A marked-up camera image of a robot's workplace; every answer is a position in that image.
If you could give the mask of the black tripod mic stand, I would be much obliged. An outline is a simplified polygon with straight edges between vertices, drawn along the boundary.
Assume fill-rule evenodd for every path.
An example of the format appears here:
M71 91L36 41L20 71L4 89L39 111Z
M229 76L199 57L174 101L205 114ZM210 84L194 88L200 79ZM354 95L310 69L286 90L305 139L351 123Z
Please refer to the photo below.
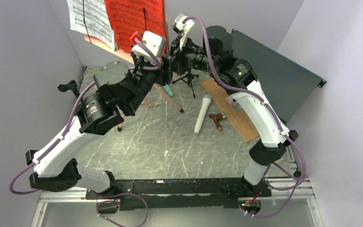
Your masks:
M177 80L172 81L172 84L175 84L178 81L184 82L185 84L187 84L191 88L193 98L196 98L195 93L194 93L194 87L193 87L192 81L194 79L198 78L198 77L199 77L198 74L193 74L191 72L191 69L188 69L184 76L178 78Z

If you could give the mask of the green condenser microphone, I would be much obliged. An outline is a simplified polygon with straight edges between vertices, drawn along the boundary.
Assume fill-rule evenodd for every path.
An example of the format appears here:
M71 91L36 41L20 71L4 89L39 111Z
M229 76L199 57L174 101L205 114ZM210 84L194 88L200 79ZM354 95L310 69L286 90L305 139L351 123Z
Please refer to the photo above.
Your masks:
M166 92L169 96L171 96L171 97L173 97L173 96L174 96L174 92L173 92L173 90L171 89L170 85L165 85L165 86L163 86L163 89L165 90L165 92Z

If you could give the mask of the white handheld microphone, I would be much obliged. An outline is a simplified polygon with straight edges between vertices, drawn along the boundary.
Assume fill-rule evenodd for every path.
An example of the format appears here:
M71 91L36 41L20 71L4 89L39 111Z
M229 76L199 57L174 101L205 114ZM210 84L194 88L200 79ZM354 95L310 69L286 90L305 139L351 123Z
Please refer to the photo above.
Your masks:
M198 114L195 126L194 126L194 133L195 134L199 134L204 118L206 116L207 110L209 105L212 102L212 97L211 95L204 95L204 97L202 98L202 103L201 103L201 107L200 107L200 112Z

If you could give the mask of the red sheet music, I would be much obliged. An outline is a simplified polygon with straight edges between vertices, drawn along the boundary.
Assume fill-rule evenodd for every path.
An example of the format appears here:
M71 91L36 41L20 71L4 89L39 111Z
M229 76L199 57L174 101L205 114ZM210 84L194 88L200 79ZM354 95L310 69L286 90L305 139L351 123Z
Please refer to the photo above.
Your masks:
M119 49L131 51L130 37L135 32L166 37L162 0L105 0L104 4Z

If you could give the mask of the black round-base mic stand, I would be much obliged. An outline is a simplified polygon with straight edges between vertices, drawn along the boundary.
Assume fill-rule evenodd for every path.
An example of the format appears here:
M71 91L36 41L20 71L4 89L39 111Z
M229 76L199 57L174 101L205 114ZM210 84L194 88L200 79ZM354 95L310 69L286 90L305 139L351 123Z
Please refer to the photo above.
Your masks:
M72 91L72 93L75 95L76 98L78 98L80 96L80 92L78 90L78 85L75 80L71 80L67 84L60 84L57 86L57 89L63 93L70 90L70 91Z

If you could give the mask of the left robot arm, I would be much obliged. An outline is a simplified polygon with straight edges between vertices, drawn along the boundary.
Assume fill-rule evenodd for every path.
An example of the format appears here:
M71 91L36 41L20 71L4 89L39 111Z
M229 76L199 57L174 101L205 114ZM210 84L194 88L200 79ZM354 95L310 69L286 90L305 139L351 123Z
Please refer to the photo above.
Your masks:
M123 123L126 116L134 116L153 85L171 81L171 61L166 54L160 57L159 65L153 70L149 69L147 58L134 55L133 59L133 70L121 61L104 65L90 84L96 87L96 92L78 96L66 126L43 149L27 152L27 162L34 169L29 176L32 189L62 192L76 186L90 189L106 199L116 194L116 181L110 171L86 168L75 156L86 145Z

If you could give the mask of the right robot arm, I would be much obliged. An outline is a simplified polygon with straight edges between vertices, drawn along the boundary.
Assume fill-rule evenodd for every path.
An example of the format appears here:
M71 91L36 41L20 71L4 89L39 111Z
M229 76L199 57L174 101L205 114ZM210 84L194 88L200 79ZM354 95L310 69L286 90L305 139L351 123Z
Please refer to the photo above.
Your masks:
M190 69L208 73L232 100L246 112L259 133L259 141L249 150L251 160L242 177L242 192L255 195L270 164L279 160L297 138L276 115L266 98L251 64L234 56L233 37L221 26L210 26L203 34L203 47L192 42L187 28L173 27L178 34L171 42L172 70Z

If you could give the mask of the copper pipe fitting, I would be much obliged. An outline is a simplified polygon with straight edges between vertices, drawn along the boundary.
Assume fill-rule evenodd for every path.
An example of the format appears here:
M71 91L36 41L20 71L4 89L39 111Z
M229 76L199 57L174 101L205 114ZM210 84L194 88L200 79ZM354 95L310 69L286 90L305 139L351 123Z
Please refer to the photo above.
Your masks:
M218 113L218 114L212 114L210 113L209 115L209 118L211 118L215 125L216 125L216 128L221 131L223 129L222 125L220 124L220 121L226 119L226 114L225 113Z

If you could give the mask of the white sheet music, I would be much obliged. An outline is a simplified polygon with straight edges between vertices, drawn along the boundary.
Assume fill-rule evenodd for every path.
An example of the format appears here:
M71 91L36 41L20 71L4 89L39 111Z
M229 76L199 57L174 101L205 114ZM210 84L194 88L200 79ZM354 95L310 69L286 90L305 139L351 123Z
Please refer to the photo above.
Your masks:
M112 50L117 44L103 0L67 0L70 29L93 36Z

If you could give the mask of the wooden board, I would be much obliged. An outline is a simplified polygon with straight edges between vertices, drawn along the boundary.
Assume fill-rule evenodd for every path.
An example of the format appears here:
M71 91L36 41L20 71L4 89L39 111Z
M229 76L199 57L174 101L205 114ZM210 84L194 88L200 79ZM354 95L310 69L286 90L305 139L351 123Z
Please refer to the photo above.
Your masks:
M249 142L259 136L258 131L246 112L243 109L235 110L227 101L229 95L212 78L203 80L200 85L207 94L212 96L215 104L219 107L221 112L226 114L228 122L234 127L245 142Z

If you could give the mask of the dark rack audio unit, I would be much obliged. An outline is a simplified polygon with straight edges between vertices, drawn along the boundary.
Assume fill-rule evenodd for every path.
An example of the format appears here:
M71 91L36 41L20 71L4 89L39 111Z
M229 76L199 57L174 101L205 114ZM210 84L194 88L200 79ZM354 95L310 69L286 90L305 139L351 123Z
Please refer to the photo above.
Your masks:
M312 91L327 81L238 30L232 30L234 56L247 60L278 117L287 123Z

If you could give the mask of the metal clamp bracket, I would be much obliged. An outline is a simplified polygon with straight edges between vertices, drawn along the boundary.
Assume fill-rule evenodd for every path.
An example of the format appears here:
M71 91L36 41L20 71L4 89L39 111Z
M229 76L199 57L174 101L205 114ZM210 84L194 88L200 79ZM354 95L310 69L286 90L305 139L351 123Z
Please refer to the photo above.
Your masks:
M232 108L235 110L235 111L239 111L242 109L242 106L237 102L237 100L235 100L233 98L232 95L229 95L228 97L225 98L226 101L232 106Z

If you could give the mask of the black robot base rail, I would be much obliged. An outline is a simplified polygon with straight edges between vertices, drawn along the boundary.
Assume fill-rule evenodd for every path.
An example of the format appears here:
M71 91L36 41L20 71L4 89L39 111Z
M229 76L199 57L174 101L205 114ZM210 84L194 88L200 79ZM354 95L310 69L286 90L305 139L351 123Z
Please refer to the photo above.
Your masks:
M249 185L243 178L144 179L116 180L115 190L101 195L86 192L87 200L103 200L110 196L119 200L120 210L145 208L223 207L239 208L244 199L271 197L268 186L261 182Z

